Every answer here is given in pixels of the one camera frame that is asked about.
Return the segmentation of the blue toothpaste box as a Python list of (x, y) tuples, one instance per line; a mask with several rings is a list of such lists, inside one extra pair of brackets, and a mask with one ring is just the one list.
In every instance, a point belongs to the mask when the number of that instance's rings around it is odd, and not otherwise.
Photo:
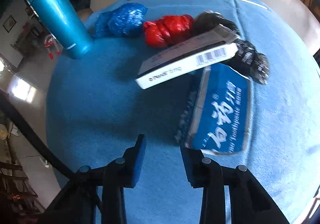
[(246, 149), (251, 116), (251, 81), (218, 63), (199, 69), (175, 135), (181, 146), (206, 154)]

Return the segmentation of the black plastic bag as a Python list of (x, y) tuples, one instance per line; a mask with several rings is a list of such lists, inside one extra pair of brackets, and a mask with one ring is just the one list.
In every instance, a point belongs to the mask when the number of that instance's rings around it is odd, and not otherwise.
[[(219, 24), (229, 28), (232, 32), (241, 35), (237, 25), (220, 13), (213, 11), (205, 11), (200, 13), (193, 22), (192, 32), (193, 35), (200, 35), (207, 31), (212, 30)], [(270, 65), (267, 57), (257, 52), (255, 46), (249, 42), (238, 38), (235, 40), (238, 51), (236, 54), (228, 60), (222, 62), (224, 65), (228, 65), (238, 73), (251, 77), (253, 81), (265, 85), (269, 78)]]

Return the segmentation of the white medicine box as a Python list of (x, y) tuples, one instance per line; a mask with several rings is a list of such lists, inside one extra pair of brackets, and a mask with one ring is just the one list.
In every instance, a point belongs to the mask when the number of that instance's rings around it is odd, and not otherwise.
[(233, 58), (240, 36), (219, 24), (213, 30), (192, 37), (145, 60), (136, 78), (147, 89), (183, 74)]

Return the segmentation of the blue table cloth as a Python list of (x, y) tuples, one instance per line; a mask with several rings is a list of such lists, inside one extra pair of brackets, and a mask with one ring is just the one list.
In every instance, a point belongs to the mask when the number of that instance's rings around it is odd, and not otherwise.
[[(319, 186), (319, 67), (302, 39), (260, 0), (136, 2), (147, 7), (148, 20), (219, 12), (267, 56), (267, 84), (251, 87), (247, 148), (215, 160), (227, 167), (246, 165), (288, 221), (295, 221)], [(97, 39), (79, 60), (61, 55), (47, 94), (47, 143), (75, 171), (108, 164), (144, 134), (140, 179), (125, 190), (128, 222), (198, 223), (202, 191), (187, 181), (174, 139), (191, 76), (141, 89), (138, 70), (155, 52), (141, 37), (108, 37)]]

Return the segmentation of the red crumpled plastic bag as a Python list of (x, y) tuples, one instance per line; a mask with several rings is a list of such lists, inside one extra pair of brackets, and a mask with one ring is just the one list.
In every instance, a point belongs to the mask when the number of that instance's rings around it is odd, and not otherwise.
[(194, 19), (190, 15), (166, 15), (143, 24), (146, 45), (166, 48), (191, 38)]

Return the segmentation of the blue crumpled plastic bag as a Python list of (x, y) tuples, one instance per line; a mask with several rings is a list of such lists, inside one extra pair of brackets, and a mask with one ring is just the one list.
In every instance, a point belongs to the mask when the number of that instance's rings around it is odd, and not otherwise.
[(143, 32), (148, 8), (139, 3), (126, 3), (112, 11), (101, 13), (93, 28), (94, 38), (137, 37)]

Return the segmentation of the teal thermos bottle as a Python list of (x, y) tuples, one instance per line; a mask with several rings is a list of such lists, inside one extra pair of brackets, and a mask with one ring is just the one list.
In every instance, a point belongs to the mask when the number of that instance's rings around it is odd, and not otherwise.
[(82, 58), (93, 46), (93, 39), (69, 0), (27, 0), (33, 11), (62, 45), (66, 54)]

